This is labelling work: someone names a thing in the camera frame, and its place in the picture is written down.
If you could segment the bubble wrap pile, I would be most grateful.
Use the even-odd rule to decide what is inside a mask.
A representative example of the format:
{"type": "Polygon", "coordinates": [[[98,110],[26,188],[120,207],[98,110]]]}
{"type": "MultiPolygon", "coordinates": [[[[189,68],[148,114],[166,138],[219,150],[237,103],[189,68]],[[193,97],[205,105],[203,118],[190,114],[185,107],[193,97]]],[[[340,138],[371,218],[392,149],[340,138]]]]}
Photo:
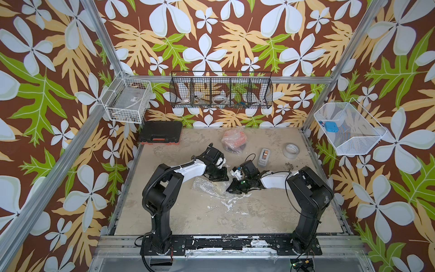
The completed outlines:
{"type": "Polygon", "coordinates": [[[207,193],[210,196],[229,199],[232,195],[227,192],[229,181],[213,182],[204,177],[196,177],[192,184],[192,190],[207,193]]]}

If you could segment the grey tape dispenser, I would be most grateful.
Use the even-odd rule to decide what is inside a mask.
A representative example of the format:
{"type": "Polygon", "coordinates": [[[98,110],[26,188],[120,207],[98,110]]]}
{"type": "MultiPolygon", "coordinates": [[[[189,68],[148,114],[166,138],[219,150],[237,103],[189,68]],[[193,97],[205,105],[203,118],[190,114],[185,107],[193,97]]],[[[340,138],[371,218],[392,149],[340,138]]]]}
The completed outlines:
{"type": "Polygon", "coordinates": [[[267,148],[263,148],[259,155],[258,166],[266,167],[268,165],[269,158],[270,158],[270,150],[267,148]]]}

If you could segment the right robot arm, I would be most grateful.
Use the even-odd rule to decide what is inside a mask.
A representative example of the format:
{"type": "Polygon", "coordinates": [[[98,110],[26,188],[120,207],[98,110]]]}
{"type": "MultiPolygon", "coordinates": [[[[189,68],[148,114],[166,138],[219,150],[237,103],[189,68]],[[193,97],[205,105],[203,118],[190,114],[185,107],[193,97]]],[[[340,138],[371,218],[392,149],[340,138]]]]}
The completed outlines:
{"type": "Polygon", "coordinates": [[[292,248],[297,254],[307,253],[314,246],[321,216],[334,198],[333,191],[314,170],[308,166],[290,171],[259,171],[251,160],[230,170],[230,194],[248,193],[252,190],[284,189],[292,193],[300,217],[292,232],[292,248]]]}

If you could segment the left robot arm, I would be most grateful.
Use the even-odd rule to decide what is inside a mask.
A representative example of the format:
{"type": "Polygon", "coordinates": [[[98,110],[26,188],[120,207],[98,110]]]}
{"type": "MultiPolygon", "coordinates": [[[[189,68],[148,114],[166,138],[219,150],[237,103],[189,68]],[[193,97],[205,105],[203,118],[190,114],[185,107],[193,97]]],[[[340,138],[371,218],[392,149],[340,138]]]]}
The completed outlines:
{"type": "Polygon", "coordinates": [[[151,250],[163,254],[171,246],[170,210],[176,203],[181,186],[193,178],[204,176],[210,181],[228,181],[225,156],[213,144],[191,161],[168,166],[160,164],[142,192],[142,206],[151,215],[149,234],[151,250]]]}

